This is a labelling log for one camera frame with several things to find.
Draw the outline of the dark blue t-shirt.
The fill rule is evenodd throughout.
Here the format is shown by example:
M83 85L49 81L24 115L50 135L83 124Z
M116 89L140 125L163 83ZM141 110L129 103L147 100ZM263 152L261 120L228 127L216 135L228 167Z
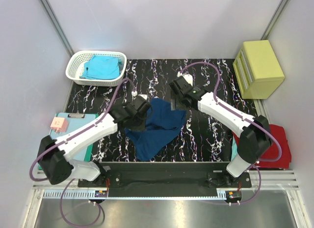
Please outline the dark blue t-shirt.
M171 104L160 98L150 101L152 108L144 131L125 129L126 136L133 142L138 161L150 161L163 147L176 138L186 123L185 110L171 110Z

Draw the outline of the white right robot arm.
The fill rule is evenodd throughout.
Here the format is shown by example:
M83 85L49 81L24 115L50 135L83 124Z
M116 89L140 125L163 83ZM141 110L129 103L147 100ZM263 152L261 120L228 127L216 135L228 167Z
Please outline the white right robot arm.
M171 108L190 108L214 117L239 138L237 155L226 166L223 182L233 187L240 182L241 174L272 145L268 120L260 115L253 117L225 103L205 87L193 87L183 75L172 81Z

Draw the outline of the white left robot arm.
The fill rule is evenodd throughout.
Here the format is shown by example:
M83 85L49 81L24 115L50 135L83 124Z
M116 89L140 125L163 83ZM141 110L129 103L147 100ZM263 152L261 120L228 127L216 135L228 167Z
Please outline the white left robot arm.
M146 95L137 95L131 102L115 105L108 113L71 133L52 139L42 138L38 164L52 185L67 179L82 179L95 187L105 184L108 172L97 162L74 159L83 149L121 129L143 131L147 111L151 108Z

